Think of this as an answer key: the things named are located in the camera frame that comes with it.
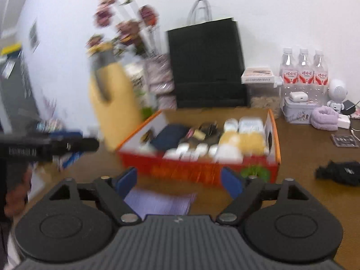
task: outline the metal screw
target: metal screw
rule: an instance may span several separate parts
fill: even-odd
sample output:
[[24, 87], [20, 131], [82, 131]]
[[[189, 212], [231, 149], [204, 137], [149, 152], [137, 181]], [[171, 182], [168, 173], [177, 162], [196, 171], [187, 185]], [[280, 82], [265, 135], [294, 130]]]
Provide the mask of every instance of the metal screw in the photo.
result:
[[234, 214], [234, 213], [223, 213], [219, 216], [219, 219], [222, 222], [233, 222], [237, 219], [238, 217]]
[[120, 218], [121, 218], [121, 221], [125, 222], [125, 223], [134, 223], [139, 219], [137, 217], [137, 215], [135, 215], [133, 213], [123, 214]]

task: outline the purple towel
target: purple towel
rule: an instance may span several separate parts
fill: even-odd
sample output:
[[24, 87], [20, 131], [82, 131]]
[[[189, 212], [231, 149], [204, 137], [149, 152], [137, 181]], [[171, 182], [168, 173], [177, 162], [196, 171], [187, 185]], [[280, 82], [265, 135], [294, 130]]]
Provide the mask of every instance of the purple towel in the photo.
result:
[[142, 218], [147, 214], [186, 215], [196, 194], [185, 196], [162, 195], [152, 191], [132, 189], [125, 202]]
[[338, 130], [339, 114], [328, 106], [315, 108], [311, 114], [310, 122], [314, 128], [319, 130]]

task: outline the yellow cloth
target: yellow cloth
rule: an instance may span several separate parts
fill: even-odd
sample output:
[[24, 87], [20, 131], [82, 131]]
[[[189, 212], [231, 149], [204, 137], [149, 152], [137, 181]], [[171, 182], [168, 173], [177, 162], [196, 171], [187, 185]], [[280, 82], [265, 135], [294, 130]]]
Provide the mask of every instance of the yellow cloth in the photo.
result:
[[225, 132], [219, 141], [219, 145], [228, 144], [240, 150], [243, 155], [264, 155], [266, 152], [265, 139], [262, 134], [238, 133], [235, 131]]

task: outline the white robot figurine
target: white robot figurine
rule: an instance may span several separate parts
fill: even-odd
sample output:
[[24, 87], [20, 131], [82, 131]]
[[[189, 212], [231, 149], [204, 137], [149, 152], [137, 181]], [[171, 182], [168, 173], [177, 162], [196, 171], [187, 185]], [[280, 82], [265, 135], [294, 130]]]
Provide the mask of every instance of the white robot figurine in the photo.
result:
[[347, 90], [345, 83], [339, 79], [331, 80], [329, 84], [329, 97], [331, 100], [329, 100], [326, 105], [340, 113], [341, 110], [345, 108], [342, 102], [345, 100], [346, 96]]

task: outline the white charger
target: white charger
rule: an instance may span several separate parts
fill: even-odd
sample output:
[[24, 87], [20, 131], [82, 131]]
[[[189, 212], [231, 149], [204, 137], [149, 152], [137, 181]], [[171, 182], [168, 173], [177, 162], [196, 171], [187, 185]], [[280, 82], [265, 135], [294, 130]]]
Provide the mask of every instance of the white charger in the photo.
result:
[[350, 116], [339, 114], [338, 127], [344, 128], [344, 129], [349, 129], [350, 128]]

